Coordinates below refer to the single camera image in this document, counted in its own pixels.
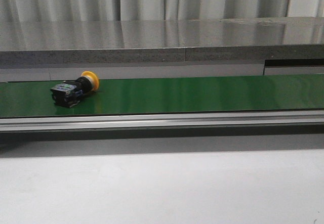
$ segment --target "white curtain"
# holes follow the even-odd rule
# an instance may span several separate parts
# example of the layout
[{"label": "white curtain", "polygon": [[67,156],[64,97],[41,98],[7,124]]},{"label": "white curtain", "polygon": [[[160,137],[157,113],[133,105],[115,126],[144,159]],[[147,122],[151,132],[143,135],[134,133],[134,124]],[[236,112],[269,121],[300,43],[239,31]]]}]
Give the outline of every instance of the white curtain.
[{"label": "white curtain", "polygon": [[0,0],[0,21],[322,16],[323,0]]}]

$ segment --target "conveyor belt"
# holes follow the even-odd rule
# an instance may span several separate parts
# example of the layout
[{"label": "conveyor belt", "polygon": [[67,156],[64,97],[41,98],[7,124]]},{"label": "conveyor belt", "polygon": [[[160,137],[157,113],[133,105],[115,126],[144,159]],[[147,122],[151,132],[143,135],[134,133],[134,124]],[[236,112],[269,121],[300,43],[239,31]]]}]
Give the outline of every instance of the conveyor belt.
[{"label": "conveyor belt", "polygon": [[324,121],[322,74],[102,80],[70,109],[54,105],[56,83],[1,83],[0,130]]}]

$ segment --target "gray countertop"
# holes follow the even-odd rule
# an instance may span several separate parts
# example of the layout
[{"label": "gray countertop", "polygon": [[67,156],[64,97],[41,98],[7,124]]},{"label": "gray countertop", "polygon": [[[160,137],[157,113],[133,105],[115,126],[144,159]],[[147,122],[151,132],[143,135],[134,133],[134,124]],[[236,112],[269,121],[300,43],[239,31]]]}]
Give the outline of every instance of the gray countertop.
[{"label": "gray countertop", "polygon": [[0,65],[324,58],[324,18],[0,24]]}]

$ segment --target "metal rail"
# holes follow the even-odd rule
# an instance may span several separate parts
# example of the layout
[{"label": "metal rail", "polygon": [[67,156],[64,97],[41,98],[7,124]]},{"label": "metal rail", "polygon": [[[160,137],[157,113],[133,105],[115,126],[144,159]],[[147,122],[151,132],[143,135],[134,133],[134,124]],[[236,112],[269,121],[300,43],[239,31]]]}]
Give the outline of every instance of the metal rail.
[{"label": "metal rail", "polygon": [[0,131],[127,129],[169,126],[322,124],[324,110],[64,116],[0,119]]}]

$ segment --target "white table surface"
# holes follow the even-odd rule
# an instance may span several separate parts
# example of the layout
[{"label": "white table surface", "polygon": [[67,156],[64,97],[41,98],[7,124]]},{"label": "white table surface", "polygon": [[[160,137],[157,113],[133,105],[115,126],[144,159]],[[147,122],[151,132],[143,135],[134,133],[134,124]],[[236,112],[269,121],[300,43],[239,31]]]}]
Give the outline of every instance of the white table surface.
[{"label": "white table surface", "polygon": [[0,190],[0,223],[321,224],[324,135],[29,142]]}]

